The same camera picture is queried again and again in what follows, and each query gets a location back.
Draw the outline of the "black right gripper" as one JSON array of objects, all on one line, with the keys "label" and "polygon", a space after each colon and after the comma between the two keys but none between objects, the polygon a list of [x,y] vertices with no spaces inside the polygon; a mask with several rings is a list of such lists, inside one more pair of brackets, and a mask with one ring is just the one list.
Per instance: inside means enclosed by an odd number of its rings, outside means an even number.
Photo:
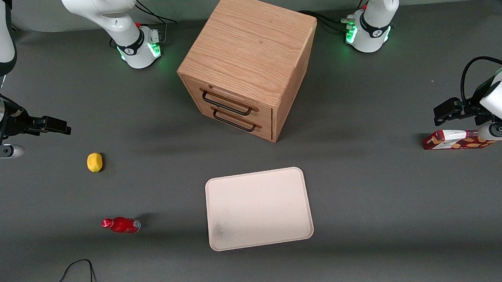
[{"label": "black right gripper", "polygon": [[4,116],[0,123],[0,140],[19,134],[40,135],[41,133],[71,135],[72,128],[68,127],[66,121],[55,117],[43,116],[41,119],[29,116],[26,110],[4,109]]}]

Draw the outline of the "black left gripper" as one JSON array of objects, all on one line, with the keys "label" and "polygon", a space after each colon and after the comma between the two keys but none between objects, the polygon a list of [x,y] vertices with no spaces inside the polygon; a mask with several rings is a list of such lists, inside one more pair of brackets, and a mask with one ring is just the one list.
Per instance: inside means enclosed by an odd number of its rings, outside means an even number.
[{"label": "black left gripper", "polygon": [[481,104],[482,98],[490,90],[487,88],[477,88],[472,97],[467,98],[462,88],[461,100],[450,98],[433,109],[434,123],[437,127],[452,120],[474,118],[476,126],[495,122],[494,115]]}]

